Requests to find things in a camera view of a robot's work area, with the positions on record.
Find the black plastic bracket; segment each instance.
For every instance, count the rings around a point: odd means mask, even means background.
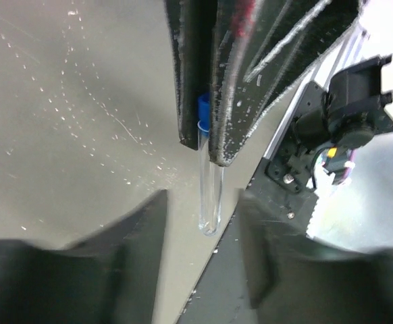
[[[262,158],[246,191],[258,198],[260,203],[276,215],[279,222],[286,222],[299,232],[305,233],[313,209],[317,203],[317,195],[308,190],[291,192],[266,175],[270,161]]]
[[[393,132],[393,120],[384,109],[392,103],[393,93],[381,92],[381,70],[391,61],[391,55],[374,57],[331,79],[324,108],[327,130],[336,144],[355,149],[374,136]]]
[[[292,121],[310,111],[321,109],[324,95],[325,91],[320,85],[314,81],[308,83],[298,101]],[[298,143],[294,132],[291,128],[287,128],[274,158],[266,169],[267,176],[289,193],[303,190],[311,177],[311,172],[306,168],[307,164],[295,155],[298,153],[297,150]],[[293,179],[286,181],[287,175],[292,176]]]

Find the glass test tube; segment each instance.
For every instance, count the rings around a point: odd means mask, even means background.
[[[198,123],[201,206],[199,229],[206,236],[217,233],[221,222],[221,194],[224,168],[210,162],[209,131]]]

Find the black plastic part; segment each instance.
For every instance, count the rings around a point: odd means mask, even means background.
[[[260,160],[247,191],[256,195],[260,203],[273,215],[277,215],[279,220],[288,221],[292,227],[305,231],[317,202],[317,196],[307,190],[294,190],[294,192],[283,190],[276,181],[267,177],[266,169],[270,164],[267,159]],[[289,213],[294,213],[292,219],[288,218]]]
[[[258,323],[393,324],[393,250],[359,254],[312,241],[250,192],[236,216]]]
[[[180,142],[197,150],[197,99],[210,89],[217,1],[164,0],[164,3],[174,58]]]
[[[391,61],[391,55],[374,57],[333,76],[326,108],[330,134],[341,140],[342,133],[347,133],[348,142],[360,147],[372,137],[371,132],[375,135],[393,132],[393,121],[384,110],[392,103],[393,94],[381,92],[381,69]],[[357,144],[353,138],[354,131],[357,131]]]
[[[167,193],[66,250],[0,240],[0,323],[150,324]]]
[[[369,143],[374,136],[375,132],[371,126],[353,124],[340,131],[335,143],[349,149],[358,149]]]
[[[304,114],[294,125],[294,131],[300,143],[309,150],[315,150],[322,142],[327,142],[331,138],[322,108],[321,105],[320,109]]]
[[[311,81],[303,89],[303,93],[298,100],[298,104],[290,118],[290,127],[284,130],[278,146],[276,147],[270,163],[267,164],[266,174],[281,188],[286,190],[289,194],[297,194],[305,189],[309,178],[311,177],[311,169],[309,164],[312,156],[306,157],[305,160],[300,158],[299,147],[305,145],[307,148],[315,148],[321,142],[327,141],[329,138],[325,137],[325,132],[312,133],[312,130],[318,130],[313,127],[315,118],[319,118],[322,114],[322,103],[325,95],[324,89],[314,81]],[[296,125],[304,118],[307,124],[306,136],[297,139]],[[294,181],[287,184],[284,181],[284,176],[290,174],[294,177]]]
[[[164,1],[180,141],[197,148],[197,97],[210,86],[209,151],[223,166],[233,162],[263,110],[345,32],[359,10],[358,0],[331,1],[264,64],[318,0]]]

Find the blue cap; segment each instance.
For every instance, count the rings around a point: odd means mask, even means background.
[[[210,92],[206,92],[198,98],[198,127],[206,136],[210,130]]]

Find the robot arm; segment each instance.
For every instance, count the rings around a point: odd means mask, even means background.
[[[346,32],[357,0],[165,0],[178,130],[197,149],[197,98],[211,94],[209,154],[229,166],[271,106]]]

